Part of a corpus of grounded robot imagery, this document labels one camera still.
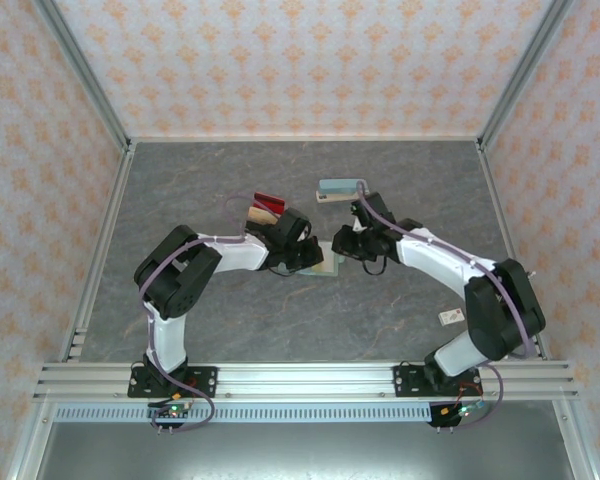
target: wall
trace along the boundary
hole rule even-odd
[[[489,150],[514,243],[576,361],[600,449],[600,0],[575,2]]]
[[[132,136],[468,135],[549,0],[60,0]]]
[[[0,1],[0,479],[57,359],[118,152],[30,0]]]

